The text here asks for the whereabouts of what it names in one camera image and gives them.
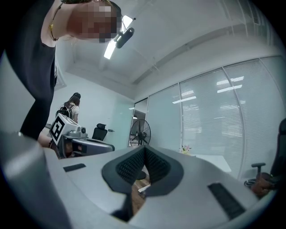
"black shirt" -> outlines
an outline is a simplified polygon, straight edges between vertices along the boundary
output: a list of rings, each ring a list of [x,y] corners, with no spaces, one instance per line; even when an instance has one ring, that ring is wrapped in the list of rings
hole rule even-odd
[[[53,3],[35,0],[13,26],[5,48],[12,68],[35,99],[21,132],[36,140],[49,118],[55,87],[55,48],[41,40],[42,25]]]

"backpack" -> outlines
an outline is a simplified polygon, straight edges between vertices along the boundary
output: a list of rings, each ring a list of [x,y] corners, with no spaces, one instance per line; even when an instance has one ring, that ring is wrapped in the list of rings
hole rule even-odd
[[[68,118],[72,119],[72,109],[75,105],[73,106],[62,106],[60,109],[56,112],[55,116],[58,115],[58,113],[67,116]]]

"standing fan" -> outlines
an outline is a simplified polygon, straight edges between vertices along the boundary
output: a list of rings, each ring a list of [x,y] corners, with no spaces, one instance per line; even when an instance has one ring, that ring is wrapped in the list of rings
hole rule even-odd
[[[149,124],[144,119],[138,119],[130,131],[130,145],[148,145],[151,139]]]

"gold necklace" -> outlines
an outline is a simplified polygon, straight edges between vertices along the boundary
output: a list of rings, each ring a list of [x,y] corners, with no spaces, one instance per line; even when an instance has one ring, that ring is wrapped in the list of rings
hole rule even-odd
[[[54,27],[53,22],[54,22],[54,19],[55,19],[55,16],[56,16],[57,12],[59,11],[59,9],[61,9],[62,5],[63,5],[63,2],[62,2],[61,5],[59,5],[59,7],[57,8],[57,10],[56,10],[56,12],[55,12],[55,15],[54,15],[54,17],[53,17],[53,20],[52,20],[51,24],[49,25],[49,29],[50,29],[50,33],[51,33],[51,35],[52,35],[53,41],[57,41],[57,40],[58,40],[58,39],[54,38],[54,36],[53,36],[53,27]]]

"chair armrest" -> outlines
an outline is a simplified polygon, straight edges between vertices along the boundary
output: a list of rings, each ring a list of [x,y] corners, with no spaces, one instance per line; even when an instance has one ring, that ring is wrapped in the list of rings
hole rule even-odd
[[[265,163],[255,163],[255,164],[251,164],[251,167],[255,168],[255,167],[261,167],[261,166],[265,166]]]

